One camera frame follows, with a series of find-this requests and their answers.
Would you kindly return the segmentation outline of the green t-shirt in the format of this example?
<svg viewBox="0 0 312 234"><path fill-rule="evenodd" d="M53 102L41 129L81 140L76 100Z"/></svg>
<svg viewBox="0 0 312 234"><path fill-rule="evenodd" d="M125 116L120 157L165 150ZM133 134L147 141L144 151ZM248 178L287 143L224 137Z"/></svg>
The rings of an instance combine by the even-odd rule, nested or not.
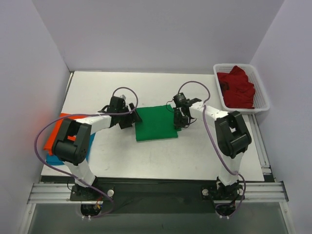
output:
<svg viewBox="0 0 312 234"><path fill-rule="evenodd" d="M178 138L170 105L141 107L137 113L142 119L135 123L137 142Z"/></svg>

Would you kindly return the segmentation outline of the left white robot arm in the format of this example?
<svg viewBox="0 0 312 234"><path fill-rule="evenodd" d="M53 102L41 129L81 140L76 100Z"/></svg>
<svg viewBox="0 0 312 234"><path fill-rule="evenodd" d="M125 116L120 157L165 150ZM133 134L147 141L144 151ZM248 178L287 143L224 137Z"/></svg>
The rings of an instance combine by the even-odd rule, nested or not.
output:
<svg viewBox="0 0 312 234"><path fill-rule="evenodd" d="M125 96L113 96L110 103L98 114L79 119L65 118L59 127L52 145L52 154L69 168L75 176L76 191L89 201L98 196L96 176L87 162L90 139L93 134L119 125L121 129L142 122L133 103L126 104Z"/></svg>

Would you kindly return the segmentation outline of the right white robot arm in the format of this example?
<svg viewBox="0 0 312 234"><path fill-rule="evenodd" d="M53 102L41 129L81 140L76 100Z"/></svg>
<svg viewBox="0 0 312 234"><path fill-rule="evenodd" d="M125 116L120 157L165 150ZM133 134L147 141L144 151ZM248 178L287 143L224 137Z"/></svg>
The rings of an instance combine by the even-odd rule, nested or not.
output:
<svg viewBox="0 0 312 234"><path fill-rule="evenodd" d="M182 93L175 95L173 102L175 129L189 127L193 119L204 123L222 164L216 194L221 199L227 199L234 192L232 185L238 182L242 157L252 142L242 114L238 111L221 111L207 106L198 98L185 98Z"/></svg>

